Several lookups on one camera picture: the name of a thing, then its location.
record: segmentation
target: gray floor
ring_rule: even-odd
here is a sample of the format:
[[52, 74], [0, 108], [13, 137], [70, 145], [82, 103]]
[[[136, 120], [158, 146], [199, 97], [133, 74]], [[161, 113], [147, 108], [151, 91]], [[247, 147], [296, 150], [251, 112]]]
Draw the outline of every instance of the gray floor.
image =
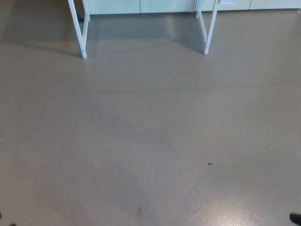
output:
[[292, 225], [301, 14], [221, 13], [208, 56], [193, 15], [96, 16], [83, 60], [61, 2], [0, 3], [1, 226]]

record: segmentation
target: white metal frame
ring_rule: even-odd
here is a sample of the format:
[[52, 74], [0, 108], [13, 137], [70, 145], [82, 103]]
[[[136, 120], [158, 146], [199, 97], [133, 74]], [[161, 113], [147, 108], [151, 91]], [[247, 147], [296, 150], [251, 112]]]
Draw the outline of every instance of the white metal frame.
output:
[[[75, 5], [74, 5], [74, 0], [68, 0], [72, 18], [73, 18], [73, 22], [74, 22], [74, 27], [75, 27], [76, 34], [77, 34], [77, 37], [79, 40], [79, 47], [80, 47], [81, 53], [83, 55], [83, 58], [86, 59], [86, 57], [87, 57], [87, 53], [86, 53], [87, 31], [88, 31], [88, 22], [90, 21], [90, 14], [89, 14], [88, 5], [87, 5], [86, 0], [82, 0], [82, 1], [83, 1], [83, 5], [84, 5], [84, 10], [85, 10], [85, 21], [84, 21], [83, 34], [81, 33], [81, 30], [80, 30], [79, 21], [77, 18], [76, 9], [75, 9]], [[209, 52], [209, 47], [210, 47], [210, 43], [211, 43], [211, 39], [212, 39], [214, 24], [215, 24], [217, 11], [218, 11], [218, 5], [220, 3], [220, 0], [214, 0], [214, 8], [212, 11], [212, 19], [211, 19], [211, 24], [210, 24], [208, 35], [207, 35], [202, 11], [198, 9], [199, 2], [200, 2], [200, 0], [197, 0], [196, 12], [197, 12], [197, 18], [200, 20], [200, 23], [201, 23], [202, 33], [203, 33], [203, 37], [204, 37], [204, 41], [205, 41], [204, 54], [207, 54]]]
[[202, 11], [198, 9], [199, 1], [200, 0], [197, 0], [197, 4], [196, 4], [197, 18], [200, 20], [202, 33], [203, 33], [203, 37], [204, 37], [204, 41], [205, 41], [205, 43], [204, 43], [204, 46], [205, 46], [204, 54], [208, 54], [211, 39], [212, 39], [214, 24], [215, 24], [215, 20], [216, 20], [216, 16], [217, 16], [218, 5], [220, 4], [220, 0], [215, 0], [214, 1], [214, 7], [213, 7], [213, 11], [212, 11], [212, 19], [211, 19], [211, 24], [210, 24], [208, 35], [207, 35], [207, 31], [206, 31]]
[[73, 23], [74, 27], [76, 30], [77, 38], [79, 40], [79, 47], [81, 50], [81, 53], [83, 55], [83, 58], [86, 59], [87, 53], [86, 53], [86, 43], [87, 43], [87, 32], [88, 32], [88, 22], [90, 21], [90, 14], [88, 10], [88, 5], [86, 0], [83, 0], [83, 5], [84, 5], [84, 10], [85, 10], [85, 21], [84, 21], [84, 29], [83, 29], [83, 34], [81, 34], [80, 26], [79, 26], [79, 21], [77, 18], [76, 14], [76, 9], [74, 5], [74, 0], [68, 0], [69, 2], [69, 7], [71, 10], [72, 18], [73, 18]]

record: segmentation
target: cabinet door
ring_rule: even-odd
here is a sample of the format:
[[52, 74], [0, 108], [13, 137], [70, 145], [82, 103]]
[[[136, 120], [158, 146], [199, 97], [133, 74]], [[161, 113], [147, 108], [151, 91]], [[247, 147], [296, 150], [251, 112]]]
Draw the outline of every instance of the cabinet door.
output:
[[250, 9], [301, 8], [301, 0], [252, 0]]
[[139, 0], [87, 0], [90, 14], [140, 13]]
[[141, 0], [141, 12], [194, 12], [196, 3], [197, 0]]
[[[248, 10], [251, 0], [237, 0], [236, 4], [220, 4], [218, 10]], [[212, 11], [214, 0], [199, 0], [198, 8], [202, 11]]]

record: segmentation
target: floor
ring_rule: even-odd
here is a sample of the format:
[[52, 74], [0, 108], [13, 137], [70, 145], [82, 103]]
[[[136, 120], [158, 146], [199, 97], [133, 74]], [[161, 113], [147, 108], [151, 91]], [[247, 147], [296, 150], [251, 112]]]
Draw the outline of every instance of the floor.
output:
[[1, 226], [290, 226], [301, 14], [94, 16], [0, 3]]

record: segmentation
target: dark spot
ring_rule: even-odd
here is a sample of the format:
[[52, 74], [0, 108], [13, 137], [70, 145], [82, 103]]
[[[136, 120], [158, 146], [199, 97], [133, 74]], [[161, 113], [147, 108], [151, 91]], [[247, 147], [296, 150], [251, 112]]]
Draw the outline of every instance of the dark spot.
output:
[[139, 219], [142, 216], [142, 209], [138, 208], [137, 210], [137, 218]]
[[143, 215], [143, 212], [146, 210], [146, 208], [138, 208], [137, 209], [137, 218], [140, 219]]
[[301, 214], [291, 213], [290, 220], [297, 225], [301, 225]]

